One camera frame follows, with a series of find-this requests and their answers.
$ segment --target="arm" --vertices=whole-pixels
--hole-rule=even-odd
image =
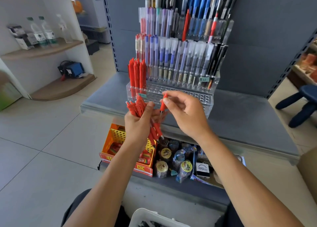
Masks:
[[[167,93],[165,105],[180,129],[206,153],[245,227],[303,226],[211,131],[198,99],[177,91]]]
[[[125,142],[64,227],[114,226],[133,168],[146,146],[153,106],[150,102],[141,118],[125,115]]]

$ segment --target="clear bottle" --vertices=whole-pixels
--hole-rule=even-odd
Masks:
[[[64,40],[66,43],[71,43],[73,42],[73,38],[72,36],[70,35],[70,31],[69,29],[67,28],[67,25],[66,25],[66,22],[63,20],[63,18],[61,18],[61,15],[60,14],[56,14],[59,19],[60,19],[60,22],[58,23],[58,25],[60,26],[61,28],[61,31],[63,33],[63,36],[64,36]]]
[[[44,30],[44,35],[52,47],[58,46],[57,39],[52,31],[51,26],[44,20],[44,17],[39,16],[39,19],[42,22],[42,28]]]
[[[32,17],[27,17],[27,20],[30,21],[31,29],[34,33],[35,38],[38,40],[41,48],[48,48],[49,43],[47,42],[45,35],[41,28],[34,22]]]

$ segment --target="white basket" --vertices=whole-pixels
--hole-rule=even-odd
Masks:
[[[146,221],[149,226],[154,226],[150,221],[155,221],[166,227],[190,227],[183,223],[177,222],[174,219],[169,219],[159,215],[157,212],[149,211],[144,208],[137,209],[131,218],[129,227],[138,227],[142,221]]]

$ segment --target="yellow basket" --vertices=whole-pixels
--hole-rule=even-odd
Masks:
[[[107,137],[105,145],[104,145],[105,152],[107,152],[109,150],[109,148],[113,142],[123,144],[123,142],[125,140],[125,132],[120,131],[120,130],[116,130],[116,129],[112,129],[112,128],[109,130],[109,133],[110,132],[111,132],[111,137],[109,138],[109,134],[108,134],[108,137]],[[147,139],[145,149],[147,150],[148,153],[152,153],[152,151],[154,149],[153,146],[151,145],[151,142],[149,141],[149,139]]]

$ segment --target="black pants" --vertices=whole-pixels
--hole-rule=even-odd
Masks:
[[[85,190],[83,193],[75,198],[73,203],[65,212],[61,226],[65,224],[66,220],[68,220],[68,218],[71,216],[71,214],[74,212],[74,210],[77,208],[77,206],[81,203],[81,201],[85,198],[90,190],[91,189]],[[121,206],[114,227],[128,227],[129,224],[130,218],[125,213],[123,206]],[[219,220],[215,224],[215,227],[244,227],[232,203],[228,205],[226,213],[219,218]]]

